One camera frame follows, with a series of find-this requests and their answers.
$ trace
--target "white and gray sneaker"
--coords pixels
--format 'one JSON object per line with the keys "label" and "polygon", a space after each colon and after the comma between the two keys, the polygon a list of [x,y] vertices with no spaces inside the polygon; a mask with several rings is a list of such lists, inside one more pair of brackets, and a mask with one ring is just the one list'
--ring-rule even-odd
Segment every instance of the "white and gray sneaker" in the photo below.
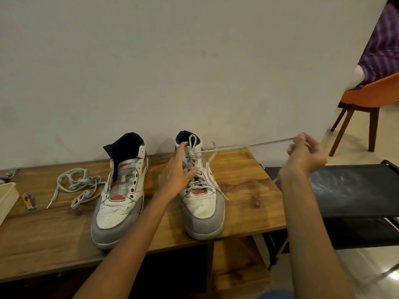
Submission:
{"label": "white and gray sneaker", "polygon": [[176,136],[176,147],[185,141],[189,145],[184,149],[183,162],[188,169],[195,168],[198,173],[180,192],[183,226],[194,239],[214,239],[223,230],[224,194],[212,176],[209,163],[202,157],[199,137],[189,131],[181,131]]}
{"label": "white and gray sneaker", "polygon": [[110,250],[143,209],[148,159],[144,141],[136,133],[126,133],[104,149],[111,160],[111,172],[94,210],[91,236],[99,249]]}

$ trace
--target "shoelace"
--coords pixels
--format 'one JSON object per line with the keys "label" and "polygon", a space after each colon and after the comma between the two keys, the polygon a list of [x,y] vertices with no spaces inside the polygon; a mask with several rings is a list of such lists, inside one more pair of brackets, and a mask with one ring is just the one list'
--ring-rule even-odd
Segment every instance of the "shoelace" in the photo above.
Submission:
{"label": "shoelace", "polygon": [[[236,149],[243,149],[243,148],[248,148],[248,147],[253,147],[253,146],[260,146],[260,145],[267,145],[267,144],[271,144],[271,143],[282,143],[285,141],[292,141],[294,139],[294,137],[290,137],[290,138],[285,138],[283,140],[275,140],[275,141],[266,141],[266,142],[262,142],[262,143],[255,143],[255,144],[250,144],[250,145],[241,145],[241,146],[230,146],[230,147],[222,147],[222,148],[216,148],[216,144],[214,141],[211,141],[211,143],[213,144],[213,149],[208,149],[208,150],[202,150],[202,151],[198,151],[198,152],[194,152],[193,148],[196,146],[197,144],[197,137],[192,134],[190,135],[189,139],[188,139],[188,155],[189,158],[191,160],[191,162],[194,164],[196,161],[198,161],[200,156],[197,156],[196,154],[203,154],[203,153],[208,153],[208,152],[213,152],[211,157],[208,160],[208,167],[206,170],[206,174],[208,176],[208,179],[211,181],[212,185],[209,185],[207,183],[207,181],[205,180],[205,178],[201,177],[201,176],[196,176],[194,177],[189,183],[188,183],[188,189],[192,192],[193,190],[196,189],[209,189],[210,191],[212,191],[213,193],[216,193],[216,191],[218,191],[225,199],[229,200],[227,198],[227,196],[219,189],[219,187],[212,182],[212,179],[209,178],[209,165],[211,163],[211,161],[214,159],[214,157],[216,156],[217,152],[220,151],[229,151],[229,150],[236,150]],[[275,178],[273,180],[274,183],[276,183],[279,180],[279,177]]]}
{"label": "shoelace", "polygon": [[[77,180],[74,179],[73,175],[77,174],[77,173],[83,173],[83,177],[79,178]],[[64,188],[61,185],[62,180],[65,177],[67,177],[67,179],[68,179],[69,188]],[[93,195],[97,192],[97,187],[99,185],[103,185],[105,183],[106,183],[105,181],[101,181],[101,176],[99,176],[99,175],[96,175],[94,177],[89,176],[89,171],[86,169],[75,168],[75,169],[69,170],[67,172],[64,172],[57,178],[57,188],[55,189],[53,198],[51,199],[51,201],[46,209],[48,209],[49,206],[53,203],[53,201],[55,201],[60,189],[65,192],[68,192],[68,193],[74,193],[74,192],[84,189],[87,186],[89,186],[90,188],[94,187],[94,190],[92,192],[89,190],[85,190],[72,201],[71,208],[76,209],[81,203],[87,203],[89,201],[93,201],[93,200],[97,199],[101,195],[101,193],[97,194],[96,196],[93,196]]]}

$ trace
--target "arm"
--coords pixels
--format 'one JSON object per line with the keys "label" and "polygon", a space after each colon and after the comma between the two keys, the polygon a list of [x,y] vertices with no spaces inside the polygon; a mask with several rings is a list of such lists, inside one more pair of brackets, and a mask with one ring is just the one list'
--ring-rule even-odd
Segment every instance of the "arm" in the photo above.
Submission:
{"label": "arm", "polygon": [[186,145],[182,143],[177,148],[176,156],[169,160],[160,176],[160,189],[131,230],[82,285],[74,299],[122,299],[129,296],[167,205],[197,174],[197,170],[183,172],[183,149]]}
{"label": "arm", "polygon": [[309,182],[309,174],[325,165],[327,159],[319,143],[309,135],[299,135],[294,143],[288,149],[290,158],[279,175],[295,298],[355,299]]}

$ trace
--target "person's left arm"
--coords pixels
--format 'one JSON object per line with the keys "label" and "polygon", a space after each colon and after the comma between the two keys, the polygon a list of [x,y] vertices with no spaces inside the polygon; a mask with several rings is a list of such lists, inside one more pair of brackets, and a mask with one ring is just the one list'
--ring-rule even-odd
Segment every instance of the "person's left arm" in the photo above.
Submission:
{"label": "person's left arm", "polygon": [[183,172],[183,149],[187,144],[182,143],[176,155],[169,160],[160,176],[159,190],[131,230],[86,280],[73,299],[122,299],[129,296],[167,205],[197,174],[197,170]]}

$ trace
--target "person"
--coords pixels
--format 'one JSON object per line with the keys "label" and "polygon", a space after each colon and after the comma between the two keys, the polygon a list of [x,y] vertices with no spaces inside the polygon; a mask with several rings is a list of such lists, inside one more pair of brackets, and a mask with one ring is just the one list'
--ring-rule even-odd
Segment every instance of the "person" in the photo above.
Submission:
{"label": "person", "polygon": [[[162,172],[160,186],[136,224],[77,291],[74,299],[128,298],[140,265],[167,205],[196,175],[184,173],[182,143]],[[297,299],[355,299],[328,238],[309,175],[326,164],[320,144],[302,133],[288,150],[279,172],[287,220],[292,280]],[[262,298],[277,298],[275,293]]]}
{"label": "person", "polygon": [[388,0],[346,90],[399,72],[399,0]]}

